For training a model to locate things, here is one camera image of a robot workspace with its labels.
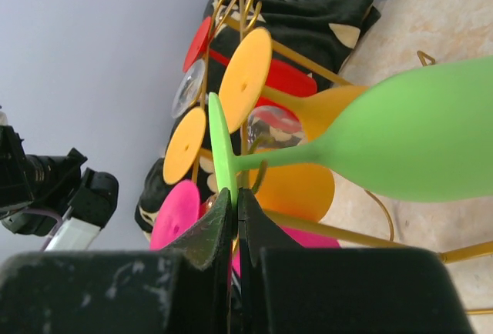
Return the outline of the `orange plastic wine glass front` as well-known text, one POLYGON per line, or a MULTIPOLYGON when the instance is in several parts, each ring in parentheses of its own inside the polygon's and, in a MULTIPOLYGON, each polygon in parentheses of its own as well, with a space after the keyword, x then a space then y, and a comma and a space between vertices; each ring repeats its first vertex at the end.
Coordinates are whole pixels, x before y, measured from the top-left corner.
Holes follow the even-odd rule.
POLYGON ((296 97, 272 89, 265 83, 272 58, 273 40, 265 28, 256 28, 236 48, 223 75, 219 90, 220 104, 229 133, 238 130, 248 119, 260 96, 277 102, 295 114, 309 141, 320 137, 334 120, 357 97, 366 92, 367 86, 337 86, 306 98, 296 97), (245 77, 250 61, 259 62, 264 77, 245 77))

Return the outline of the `orange plastic wine glass back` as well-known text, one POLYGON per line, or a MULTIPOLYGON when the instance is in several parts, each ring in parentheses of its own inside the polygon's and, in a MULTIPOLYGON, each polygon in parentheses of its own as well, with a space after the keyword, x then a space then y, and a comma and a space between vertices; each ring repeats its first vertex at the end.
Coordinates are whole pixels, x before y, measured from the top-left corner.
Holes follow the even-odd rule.
MULTIPOLYGON (((212 152, 203 147, 207 128, 205 110, 199 106, 178 119, 163 163, 163 180, 167 185, 185 179, 197 162, 206 174, 207 189, 217 191, 212 152)), ((330 208, 334 194, 335 181, 329 169, 315 164, 297 164, 269 167, 257 201, 267 210, 318 222, 330 208)))

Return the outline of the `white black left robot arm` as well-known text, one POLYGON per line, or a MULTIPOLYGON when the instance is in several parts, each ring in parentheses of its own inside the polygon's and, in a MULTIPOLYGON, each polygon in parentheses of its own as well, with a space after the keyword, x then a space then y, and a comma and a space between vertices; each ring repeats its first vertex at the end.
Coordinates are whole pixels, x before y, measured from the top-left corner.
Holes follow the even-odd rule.
POLYGON ((119 182, 85 168, 77 149, 66 155, 25 153, 1 114, 1 224, 17 235, 45 238, 44 251, 85 250, 112 218, 119 182))

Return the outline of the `orange plastic wine glass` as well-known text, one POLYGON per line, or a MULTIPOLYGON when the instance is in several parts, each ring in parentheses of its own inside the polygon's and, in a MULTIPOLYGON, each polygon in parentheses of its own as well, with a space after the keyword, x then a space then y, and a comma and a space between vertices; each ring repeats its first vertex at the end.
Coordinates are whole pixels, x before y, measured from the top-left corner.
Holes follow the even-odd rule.
POLYGON ((260 96, 277 102, 295 114, 309 141, 320 137, 334 120, 357 97, 366 92, 367 86, 337 86, 306 98, 296 97, 272 89, 265 83, 272 58, 273 40, 265 28, 256 28, 236 48, 223 75, 219 90, 220 104, 229 133, 238 130, 248 119, 260 96), (250 61, 259 62, 264 77, 245 77, 250 61))
MULTIPOLYGON (((206 174, 207 189, 217 191, 212 152, 203 147, 207 128, 205 110, 199 106, 178 119, 163 163, 163 180, 167 185, 185 179, 197 162, 206 174)), ((335 181, 329 169, 315 164, 297 164, 269 167, 257 201, 267 210, 318 222, 330 208, 334 194, 335 181)))

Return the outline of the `pink plastic wine glass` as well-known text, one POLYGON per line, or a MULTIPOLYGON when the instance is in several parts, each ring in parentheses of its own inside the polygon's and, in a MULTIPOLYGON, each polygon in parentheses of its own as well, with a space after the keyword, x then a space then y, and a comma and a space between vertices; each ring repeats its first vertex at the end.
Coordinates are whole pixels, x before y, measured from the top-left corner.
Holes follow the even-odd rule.
MULTIPOLYGON (((195 183, 183 180, 176 184, 161 205, 150 236, 150 249, 160 250, 188 231, 202 216, 200 192, 195 183)), ((282 230, 305 248, 340 248, 331 237, 282 226, 282 230)))

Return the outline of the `green plastic wine glass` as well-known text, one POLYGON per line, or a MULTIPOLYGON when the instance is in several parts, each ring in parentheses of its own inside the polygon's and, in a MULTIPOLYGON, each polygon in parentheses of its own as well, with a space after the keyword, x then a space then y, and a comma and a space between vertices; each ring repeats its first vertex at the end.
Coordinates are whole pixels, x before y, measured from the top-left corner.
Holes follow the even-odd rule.
POLYGON ((492 59, 401 72, 356 98, 323 135, 303 145, 234 155, 217 94, 209 99, 217 184, 236 175, 313 163, 362 188, 406 202, 449 202, 492 194, 492 59))

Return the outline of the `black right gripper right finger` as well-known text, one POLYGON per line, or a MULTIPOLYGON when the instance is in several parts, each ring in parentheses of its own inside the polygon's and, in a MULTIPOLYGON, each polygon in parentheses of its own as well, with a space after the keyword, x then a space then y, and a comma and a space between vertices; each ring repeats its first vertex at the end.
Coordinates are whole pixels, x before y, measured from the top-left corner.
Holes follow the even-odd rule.
POLYGON ((470 333, 447 269, 416 248, 309 249, 237 200, 246 333, 470 333))

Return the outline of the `red plastic wine glass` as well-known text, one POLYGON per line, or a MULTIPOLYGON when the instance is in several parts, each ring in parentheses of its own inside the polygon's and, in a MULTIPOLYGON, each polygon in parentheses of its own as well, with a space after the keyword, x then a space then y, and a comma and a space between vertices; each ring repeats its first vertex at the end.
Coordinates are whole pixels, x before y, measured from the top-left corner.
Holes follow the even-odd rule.
MULTIPOLYGON (((202 24, 198 28, 190 44, 189 50, 184 59, 183 72, 187 72, 194 62, 200 60, 202 57, 205 56, 206 47, 210 47, 210 43, 212 41, 212 36, 207 39, 207 33, 211 25, 212 18, 211 16, 207 16, 202 21, 202 24)), ((226 67, 230 63, 230 58, 222 55, 213 47, 210 47, 209 57, 226 67)), ((317 93, 317 83, 312 77, 305 75, 304 73, 302 73, 302 71, 294 68, 286 62, 282 62, 281 60, 271 58, 269 62, 269 72, 265 76, 265 83, 267 84, 267 86, 270 86, 272 89, 279 90, 289 95, 302 98, 317 93)), ((261 72, 263 72, 265 68, 261 68, 259 70, 260 72, 257 72, 257 67, 263 66, 260 66, 259 62, 257 63, 255 61, 250 61, 247 63, 246 66, 247 68, 253 67, 255 69, 252 71, 249 70, 248 73, 246 73, 245 77, 264 77, 265 74, 261 72)), ((277 102, 273 102, 263 96, 259 97, 255 107, 267 105, 279 108, 283 107, 283 109, 285 109, 285 106, 277 102)))

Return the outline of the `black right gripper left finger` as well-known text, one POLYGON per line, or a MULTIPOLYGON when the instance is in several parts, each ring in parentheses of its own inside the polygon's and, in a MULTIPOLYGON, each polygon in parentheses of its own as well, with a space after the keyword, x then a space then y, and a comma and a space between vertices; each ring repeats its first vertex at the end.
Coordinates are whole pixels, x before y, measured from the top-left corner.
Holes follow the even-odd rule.
POLYGON ((233 207, 222 190, 159 251, 30 252, 1 267, 3 333, 228 333, 233 207))

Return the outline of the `clear wine glass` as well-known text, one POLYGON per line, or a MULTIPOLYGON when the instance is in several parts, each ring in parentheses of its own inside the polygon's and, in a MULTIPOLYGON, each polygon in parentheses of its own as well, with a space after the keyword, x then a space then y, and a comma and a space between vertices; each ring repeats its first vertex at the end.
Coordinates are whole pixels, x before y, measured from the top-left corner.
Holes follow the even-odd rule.
MULTIPOLYGON (((201 116, 197 122, 185 127, 188 137, 192 134, 202 134, 203 138, 198 141, 201 149, 210 149, 210 126, 208 123, 208 108, 200 106, 201 88, 206 72, 206 63, 203 58, 183 63, 185 76, 173 99, 171 115, 181 123, 189 112, 196 110, 201 116)), ((273 148, 276 144, 293 144, 301 140, 301 124, 285 109, 276 108, 273 104, 259 107, 253 111, 256 115, 250 120, 249 145, 259 136, 267 137, 266 148, 273 148)))

